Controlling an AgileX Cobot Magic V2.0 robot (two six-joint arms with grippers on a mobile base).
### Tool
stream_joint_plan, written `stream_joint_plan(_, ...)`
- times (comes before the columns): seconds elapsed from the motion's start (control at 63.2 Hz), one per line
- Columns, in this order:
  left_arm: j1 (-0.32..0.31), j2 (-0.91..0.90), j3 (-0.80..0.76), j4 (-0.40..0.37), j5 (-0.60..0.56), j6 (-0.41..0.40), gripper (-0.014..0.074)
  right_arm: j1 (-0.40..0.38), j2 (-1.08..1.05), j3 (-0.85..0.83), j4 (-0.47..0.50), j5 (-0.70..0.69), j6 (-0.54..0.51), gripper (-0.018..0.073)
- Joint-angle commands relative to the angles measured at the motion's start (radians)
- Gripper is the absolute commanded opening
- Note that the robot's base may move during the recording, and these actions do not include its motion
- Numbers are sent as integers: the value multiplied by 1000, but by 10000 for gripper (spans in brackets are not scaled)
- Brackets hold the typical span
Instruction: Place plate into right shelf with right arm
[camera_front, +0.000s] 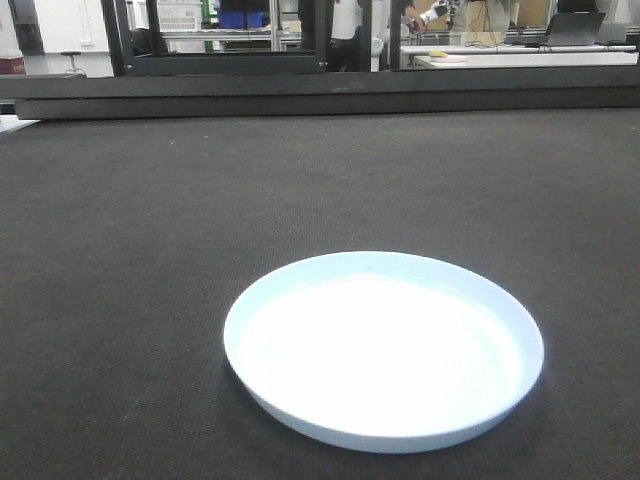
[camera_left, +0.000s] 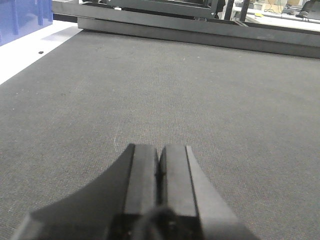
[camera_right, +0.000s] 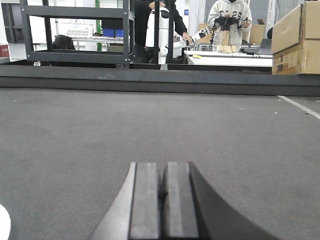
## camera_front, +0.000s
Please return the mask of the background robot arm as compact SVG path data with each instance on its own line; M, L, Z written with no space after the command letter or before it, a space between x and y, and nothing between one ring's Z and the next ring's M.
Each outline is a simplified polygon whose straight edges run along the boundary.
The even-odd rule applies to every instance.
M402 13L411 32L425 32L432 23L436 24L433 30L451 30L460 5L460 1L428 1L426 8L417 8L409 1Z

